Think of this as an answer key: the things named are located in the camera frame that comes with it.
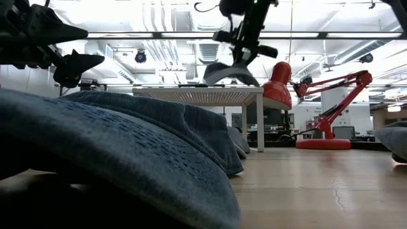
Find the cable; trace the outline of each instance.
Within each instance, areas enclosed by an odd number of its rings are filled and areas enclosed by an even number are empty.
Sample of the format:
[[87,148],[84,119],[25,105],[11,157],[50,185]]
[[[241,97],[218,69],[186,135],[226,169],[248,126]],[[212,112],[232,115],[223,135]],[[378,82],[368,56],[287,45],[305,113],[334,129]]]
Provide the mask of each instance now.
[[317,129],[318,129],[318,128],[312,128],[312,129],[309,129],[309,130],[306,130],[306,131],[302,131],[302,132],[300,132],[300,133],[298,133],[298,134],[293,134],[293,135],[284,134],[284,135],[281,135],[281,136],[280,136],[279,141],[294,140],[294,137],[296,137],[297,135],[304,134],[304,133],[307,133],[307,132],[309,132],[309,131],[313,131],[313,130],[317,130]]
[[214,10],[216,7],[219,6],[219,5],[217,4],[217,5],[215,5],[214,7],[210,8],[210,9],[208,9],[208,10],[198,10],[197,6],[198,6],[199,4],[202,4],[202,2],[198,2],[198,3],[195,3],[195,4],[193,5],[194,9],[195,9],[196,11],[198,11],[199,13],[206,13],[206,12],[209,12],[209,11]]
[[290,64],[291,61],[291,44],[293,42],[293,8],[294,0],[291,0],[290,47],[288,51],[288,64]]
[[30,83],[30,75],[31,75],[31,68],[30,68],[30,71],[28,72],[28,80],[27,80],[27,84],[25,85],[25,92],[27,92],[28,84]]
[[231,20],[231,15],[228,16],[228,20],[230,22],[229,32],[232,33],[233,32],[233,21]]

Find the security camera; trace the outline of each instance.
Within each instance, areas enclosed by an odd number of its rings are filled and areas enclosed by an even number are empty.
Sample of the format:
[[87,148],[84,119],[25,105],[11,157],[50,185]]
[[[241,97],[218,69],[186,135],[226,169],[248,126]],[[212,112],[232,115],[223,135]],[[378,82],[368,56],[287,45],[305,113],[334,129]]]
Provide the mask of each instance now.
[[372,61],[373,61],[373,55],[371,53],[368,53],[368,54],[364,55],[363,57],[361,57],[359,59],[359,62],[362,63],[362,64],[363,63],[370,63]]
[[137,63],[144,63],[145,61],[147,61],[147,57],[146,54],[144,53],[144,50],[138,50],[134,60]]

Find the gray blanket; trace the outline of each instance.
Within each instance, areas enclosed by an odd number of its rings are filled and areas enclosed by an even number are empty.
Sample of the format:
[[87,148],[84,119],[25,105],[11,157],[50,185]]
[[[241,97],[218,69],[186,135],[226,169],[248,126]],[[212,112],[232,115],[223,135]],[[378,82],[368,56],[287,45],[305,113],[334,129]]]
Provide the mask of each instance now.
[[[0,89],[0,136],[12,139],[2,142],[0,179],[29,168],[88,172],[193,228],[240,225],[227,175],[243,168],[226,120],[210,111],[108,92],[47,99]],[[68,165],[32,160],[44,152]]]
[[375,132],[375,136],[391,152],[407,160],[407,121],[398,121],[384,126]]
[[250,153],[250,147],[247,141],[242,137],[242,134],[235,127],[228,127],[228,130],[239,157],[242,159],[247,158],[246,153]]

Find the lamp base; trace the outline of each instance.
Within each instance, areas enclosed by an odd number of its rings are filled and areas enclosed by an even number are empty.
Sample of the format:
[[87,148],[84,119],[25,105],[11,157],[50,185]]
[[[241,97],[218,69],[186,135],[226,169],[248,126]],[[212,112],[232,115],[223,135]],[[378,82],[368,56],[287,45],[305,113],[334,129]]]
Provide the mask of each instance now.
[[295,142],[298,149],[350,149],[348,139],[300,139]]

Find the ceiling light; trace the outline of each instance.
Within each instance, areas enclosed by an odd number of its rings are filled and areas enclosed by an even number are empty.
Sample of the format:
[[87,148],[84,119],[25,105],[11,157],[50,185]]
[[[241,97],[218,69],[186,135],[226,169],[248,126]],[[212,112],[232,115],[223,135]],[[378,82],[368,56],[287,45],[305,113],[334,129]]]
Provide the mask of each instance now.
[[327,38],[398,38],[401,32],[330,32]]
[[318,32],[262,32],[262,38],[316,38]]
[[163,38],[173,39],[193,39],[193,38],[212,38],[213,32],[163,32],[161,36]]
[[152,38],[153,34],[150,32],[89,32],[88,38],[101,39],[101,38]]
[[401,111],[401,106],[389,106],[387,108],[388,112],[399,112]]

